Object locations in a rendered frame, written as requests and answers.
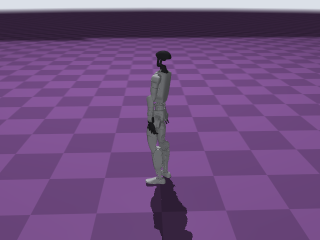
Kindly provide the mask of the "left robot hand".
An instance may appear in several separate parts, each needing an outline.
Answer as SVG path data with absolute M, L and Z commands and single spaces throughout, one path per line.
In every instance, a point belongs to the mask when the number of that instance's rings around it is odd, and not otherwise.
M 153 133 L 154 135 L 155 134 L 158 134 L 155 130 L 155 126 L 154 126 L 154 117 L 151 118 L 152 122 L 149 122 L 148 121 L 148 126 L 147 126 L 147 129 L 149 129 L 149 131 L 151 131 L 151 134 Z

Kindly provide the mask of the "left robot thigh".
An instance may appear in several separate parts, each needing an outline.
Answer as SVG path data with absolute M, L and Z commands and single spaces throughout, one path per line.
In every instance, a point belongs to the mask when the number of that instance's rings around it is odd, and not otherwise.
M 151 122 L 151 121 L 149 121 L 149 122 Z M 155 115 L 153 124 L 155 126 L 156 133 L 158 133 L 157 129 L 159 129 L 161 127 L 161 124 L 162 124 L 162 120 L 161 120 L 161 117 L 159 115 Z M 163 154 L 162 148 L 160 146 L 156 146 L 157 140 L 158 140 L 158 134 L 151 133 L 151 131 L 149 131 L 149 128 L 147 128 L 146 134 L 147 134 L 147 142 L 148 142 L 148 145 L 149 145 L 149 148 L 150 148 L 152 154 L 154 155 L 154 152 L 155 152 L 156 149 L 160 149 L 162 151 L 162 154 Z

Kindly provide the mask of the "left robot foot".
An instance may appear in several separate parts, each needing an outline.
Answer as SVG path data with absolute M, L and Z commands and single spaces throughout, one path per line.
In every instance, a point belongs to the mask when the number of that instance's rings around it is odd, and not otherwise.
M 148 184 L 165 184 L 166 183 L 166 180 L 164 177 L 160 178 L 161 180 L 158 180 L 158 179 L 157 177 L 148 178 L 145 180 L 145 182 Z

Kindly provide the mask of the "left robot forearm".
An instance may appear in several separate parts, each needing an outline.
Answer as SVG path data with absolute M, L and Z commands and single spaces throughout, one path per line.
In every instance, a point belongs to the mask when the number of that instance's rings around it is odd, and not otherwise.
M 152 122 L 152 117 L 154 117 L 154 107 L 155 107 L 155 104 L 153 103 L 153 98 L 151 96 L 148 96 L 146 98 L 146 101 L 147 101 L 147 120 L 149 122 Z

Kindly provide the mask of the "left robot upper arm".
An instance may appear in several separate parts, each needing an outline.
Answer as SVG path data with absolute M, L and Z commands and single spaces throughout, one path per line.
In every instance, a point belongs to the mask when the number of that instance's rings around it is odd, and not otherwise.
M 153 102 L 156 100 L 156 96 L 157 96 L 157 92 L 158 92 L 158 87 L 159 87 L 159 84 L 161 82 L 161 77 L 162 75 L 161 74 L 154 74 L 152 77 L 151 77 L 151 87 L 150 87 L 150 93 L 152 97 L 152 100 Z M 148 96 L 147 96 L 148 97 Z

